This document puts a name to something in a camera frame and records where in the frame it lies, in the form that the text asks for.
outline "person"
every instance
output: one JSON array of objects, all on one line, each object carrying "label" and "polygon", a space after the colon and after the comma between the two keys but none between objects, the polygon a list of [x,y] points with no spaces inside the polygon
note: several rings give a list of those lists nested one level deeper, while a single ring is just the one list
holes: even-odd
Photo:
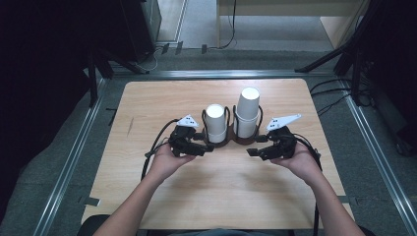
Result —
[{"label": "person", "polygon": [[[145,178],[125,202],[106,218],[94,235],[135,235],[158,186],[178,168],[195,158],[192,155],[175,157],[169,144],[161,146]],[[270,162],[288,168],[312,188],[326,235],[365,235],[343,207],[304,145],[297,143],[292,158],[277,157]]]}]

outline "wooden desk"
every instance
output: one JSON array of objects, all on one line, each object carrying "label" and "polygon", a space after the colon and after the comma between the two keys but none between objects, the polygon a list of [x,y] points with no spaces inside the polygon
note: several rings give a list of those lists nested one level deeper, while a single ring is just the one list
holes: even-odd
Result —
[{"label": "wooden desk", "polygon": [[[217,47],[220,46],[220,16],[233,16],[234,0],[217,0]],[[334,48],[349,36],[368,0],[239,0],[236,16],[321,17]]]},{"label": "wooden desk", "polygon": [[[83,221],[94,214],[111,214],[129,196],[140,182],[144,154],[168,121],[191,114],[201,124],[200,131],[203,109],[212,103],[232,108],[245,87],[255,87],[261,93],[265,112],[261,134],[266,133],[272,117],[302,114],[288,127],[320,151],[325,175],[336,193],[344,196],[303,80],[133,82],[126,85],[90,193],[101,203],[87,206]],[[240,146],[231,141],[181,167],[154,194],[141,228],[312,228],[315,198],[304,181],[283,167],[246,153],[246,148],[270,145]]]}]

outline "person's right arm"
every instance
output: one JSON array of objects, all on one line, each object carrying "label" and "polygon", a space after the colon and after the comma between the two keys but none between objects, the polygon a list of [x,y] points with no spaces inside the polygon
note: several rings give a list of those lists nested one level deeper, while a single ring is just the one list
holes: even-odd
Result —
[{"label": "person's right arm", "polygon": [[288,168],[312,188],[327,235],[364,235],[304,145],[298,143],[291,158],[270,162]]}]

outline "stacked cups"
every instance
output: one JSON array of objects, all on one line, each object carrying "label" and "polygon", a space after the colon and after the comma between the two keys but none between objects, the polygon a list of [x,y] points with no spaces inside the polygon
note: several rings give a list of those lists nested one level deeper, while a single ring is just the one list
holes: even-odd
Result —
[{"label": "stacked cups", "polygon": [[256,88],[244,88],[242,90],[237,104],[236,117],[233,126],[233,131],[239,138],[246,139],[254,135],[259,116],[259,104],[260,93]]},{"label": "stacked cups", "polygon": [[208,141],[219,144],[224,141],[227,133],[224,107],[219,104],[212,104],[206,110],[206,124]]}]

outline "forearm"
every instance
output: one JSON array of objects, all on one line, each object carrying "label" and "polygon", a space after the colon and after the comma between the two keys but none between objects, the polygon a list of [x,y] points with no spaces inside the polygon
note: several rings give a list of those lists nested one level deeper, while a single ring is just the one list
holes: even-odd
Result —
[{"label": "forearm", "polygon": [[94,235],[135,235],[150,199],[160,183],[157,178],[147,176]]},{"label": "forearm", "polygon": [[326,235],[363,235],[324,175],[309,185],[316,197]]}]

